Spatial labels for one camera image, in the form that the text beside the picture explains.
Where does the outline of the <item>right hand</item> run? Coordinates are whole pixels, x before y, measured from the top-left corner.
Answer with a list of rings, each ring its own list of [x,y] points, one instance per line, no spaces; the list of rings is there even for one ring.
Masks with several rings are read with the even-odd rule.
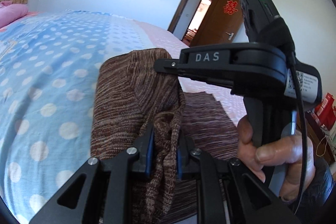
[[[314,152],[310,139],[307,139],[307,159],[303,159],[302,138],[295,135],[284,137],[276,142],[256,148],[252,143],[253,129],[247,116],[238,122],[239,134],[238,158],[262,181],[265,166],[287,164],[288,169],[280,190],[280,197],[285,202],[293,202],[298,197],[301,168],[306,163],[304,189],[307,189],[315,175]]]

